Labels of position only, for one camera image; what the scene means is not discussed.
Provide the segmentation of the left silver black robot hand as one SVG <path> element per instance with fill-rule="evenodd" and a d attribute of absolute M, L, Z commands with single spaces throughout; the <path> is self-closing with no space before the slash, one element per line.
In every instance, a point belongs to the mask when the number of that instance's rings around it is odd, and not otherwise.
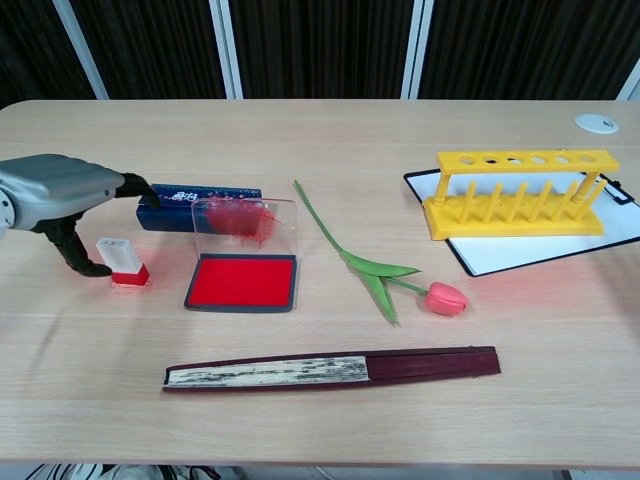
<path fill-rule="evenodd" d="M 37 154 L 1 162 L 1 233 L 43 234 L 65 263 L 85 277 L 106 277 L 112 270 L 93 262 L 76 232 L 84 213 L 114 198 L 140 197 L 158 208 L 150 184 L 135 173 L 61 154 Z"/>

